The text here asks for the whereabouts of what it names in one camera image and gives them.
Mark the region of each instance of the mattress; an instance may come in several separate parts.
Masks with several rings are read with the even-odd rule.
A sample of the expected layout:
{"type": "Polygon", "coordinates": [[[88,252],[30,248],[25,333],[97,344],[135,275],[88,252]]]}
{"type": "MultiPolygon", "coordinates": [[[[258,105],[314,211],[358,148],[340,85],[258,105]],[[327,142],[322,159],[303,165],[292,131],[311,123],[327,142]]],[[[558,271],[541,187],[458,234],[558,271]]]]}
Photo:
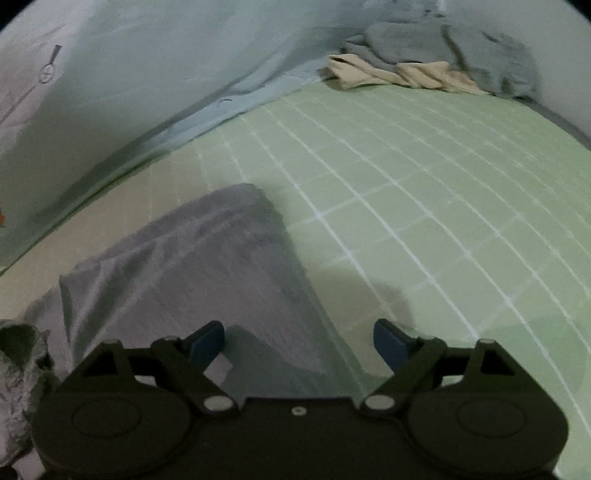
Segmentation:
{"type": "Polygon", "coordinates": [[[450,345],[498,340],[570,422],[558,464],[591,478],[591,153],[511,100],[317,83],[135,171],[0,277],[0,317],[186,200],[254,183],[366,371],[375,319],[450,345]]]}

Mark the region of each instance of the silver bolt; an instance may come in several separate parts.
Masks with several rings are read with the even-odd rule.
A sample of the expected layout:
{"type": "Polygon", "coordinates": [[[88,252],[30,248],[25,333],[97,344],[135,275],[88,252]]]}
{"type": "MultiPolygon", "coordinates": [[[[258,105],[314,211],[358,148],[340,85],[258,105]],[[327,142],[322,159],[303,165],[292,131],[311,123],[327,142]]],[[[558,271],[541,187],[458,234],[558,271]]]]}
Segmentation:
{"type": "Polygon", "coordinates": [[[389,410],[396,402],[387,395],[370,395],[365,399],[365,405],[371,410],[389,410]]]}
{"type": "Polygon", "coordinates": [[[291,414],[295,415],[296,417],[303,417],[304,415],[306,415],[306,413],[308,413],[306,407],[293,407],[291,409],[291,414]]]}
{"type": "Polygon", "coordinates": [[[234,401],[224,395],[214,395],[203,401],[203,406],[209,411],[226,411],[234,406],[234,401]]]}

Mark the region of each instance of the folded gray towel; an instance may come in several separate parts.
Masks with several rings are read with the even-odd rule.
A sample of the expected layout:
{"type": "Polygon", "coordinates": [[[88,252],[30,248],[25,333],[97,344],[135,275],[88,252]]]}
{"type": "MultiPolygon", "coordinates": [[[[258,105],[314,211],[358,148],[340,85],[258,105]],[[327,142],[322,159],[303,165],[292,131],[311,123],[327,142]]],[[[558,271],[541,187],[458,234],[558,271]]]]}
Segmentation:
{"type": "Polygon", "coordinates": [[[443,41],[441,28],[438,18],[409,23],[380,22],[368,27],[365,40],[378,57],[390,64],[446,61],[456,69],[457,58],[443,41]]]}
{"type": "Polygon", "coordinates": [[[20,321],[49,330],[67,375],[99,342],[146,347],[211,320],[227,345],[206,371],[239,402],[351,396],[382,379],[362,372],[296,258],[280,215],[253,185],[187,203],[80,263],[20,321]]]}

